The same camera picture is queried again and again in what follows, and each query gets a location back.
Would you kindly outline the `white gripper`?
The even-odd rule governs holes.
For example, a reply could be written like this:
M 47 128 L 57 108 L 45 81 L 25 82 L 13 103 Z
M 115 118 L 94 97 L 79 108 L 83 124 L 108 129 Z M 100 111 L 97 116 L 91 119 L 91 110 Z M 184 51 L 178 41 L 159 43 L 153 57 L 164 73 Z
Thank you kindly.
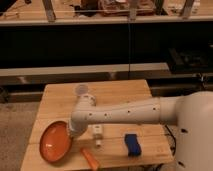
M 86 131 L 85 125 L 80 125 L 78 123 L 69 122 L 68 123 L 69 135 L 72 138 L 81 136 Z

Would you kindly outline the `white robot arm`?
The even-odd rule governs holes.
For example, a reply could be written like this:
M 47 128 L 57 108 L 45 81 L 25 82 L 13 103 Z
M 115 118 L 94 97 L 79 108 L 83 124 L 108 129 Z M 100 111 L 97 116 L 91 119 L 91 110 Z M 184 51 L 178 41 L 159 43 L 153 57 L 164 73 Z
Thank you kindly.
M 174 124 L 178 127 L 176 171 L 213 171 L 213 92 L 151 97 L 97 106 L 91 94 L 78 97 L 68 129 L 81 136 L 92 124 Z

